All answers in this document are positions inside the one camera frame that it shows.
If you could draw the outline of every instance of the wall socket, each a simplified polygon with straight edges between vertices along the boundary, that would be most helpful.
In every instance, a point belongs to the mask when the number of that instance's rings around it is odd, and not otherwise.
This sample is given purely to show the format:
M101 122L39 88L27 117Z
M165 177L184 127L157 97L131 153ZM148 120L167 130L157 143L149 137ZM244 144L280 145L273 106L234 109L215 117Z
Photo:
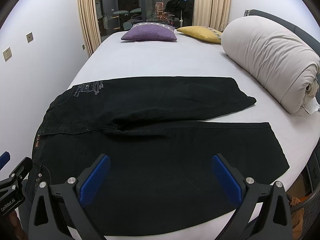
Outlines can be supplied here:
M32 35L32 33L27 34L26 37L27 37L28 43L29 43L30 41L33 41L33 35Z
M5 60L5 61L7 61L8 58L10 58L10 57L12 56L10 47L7 48L7 49L3 52L3 56L4 56L4 60Z

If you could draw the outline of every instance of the blue gripper pad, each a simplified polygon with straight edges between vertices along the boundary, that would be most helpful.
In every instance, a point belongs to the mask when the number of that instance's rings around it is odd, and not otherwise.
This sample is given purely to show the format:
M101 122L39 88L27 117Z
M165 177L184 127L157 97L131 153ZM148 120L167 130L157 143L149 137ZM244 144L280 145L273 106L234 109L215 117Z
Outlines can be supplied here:
M242 203L241 188L217 155L211 158L211 169L226 193L228 200L239 207Z
M0 156L0 170L8 163L10 160L10 154L8 152L4 152Z
M79 202L82 207L91 204L96 193L101 187L110 170L111 162L109 156L104 156L95 167L80 189Z

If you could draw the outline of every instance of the wall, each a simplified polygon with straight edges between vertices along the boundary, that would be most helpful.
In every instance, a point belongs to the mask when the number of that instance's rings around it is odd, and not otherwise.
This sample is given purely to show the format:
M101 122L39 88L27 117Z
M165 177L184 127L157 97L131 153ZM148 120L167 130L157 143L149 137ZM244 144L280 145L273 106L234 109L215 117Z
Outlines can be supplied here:
M27 43L26 34L34 40ZM88 59L77 0L19 0L0 29L0 154L7 178L25 157L45 111ZM11 48L6 62L2 51Z
M243 17L246 9L257 9L278 16L320 41L320 28L302 0L231 0L228 22Z

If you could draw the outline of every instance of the curtain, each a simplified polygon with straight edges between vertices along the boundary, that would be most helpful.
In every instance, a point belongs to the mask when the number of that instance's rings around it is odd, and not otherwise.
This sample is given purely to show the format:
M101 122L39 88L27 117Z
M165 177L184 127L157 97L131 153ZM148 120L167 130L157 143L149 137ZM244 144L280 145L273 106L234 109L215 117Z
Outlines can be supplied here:
M101 44L95 0L78 0L82 34L89 57Z
M230 0L195 0L193 25L224 30L227 26Z

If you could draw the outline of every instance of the bed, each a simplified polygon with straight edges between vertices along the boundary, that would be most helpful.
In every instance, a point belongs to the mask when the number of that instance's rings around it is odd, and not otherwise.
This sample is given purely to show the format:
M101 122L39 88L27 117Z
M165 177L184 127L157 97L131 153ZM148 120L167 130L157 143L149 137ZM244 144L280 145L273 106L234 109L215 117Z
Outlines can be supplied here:
M121 41L123 34L124 32L114 33L106 39L88 59L69 88L85 82L135 76L232 77L240 90L255 97L257 103L243 111L207 122L269 122L290 165L278 180L282 181L286 190L293 184L319 140L319 112L312 115L302 109L295 115L286 112L260 83L224 53L220 44L205 43L179 32L176 33L176 42ZM260 208L261 205L257 204L252 219L259 214ZM163 235L108 236L108 239L211 240L219 234L232 213Z

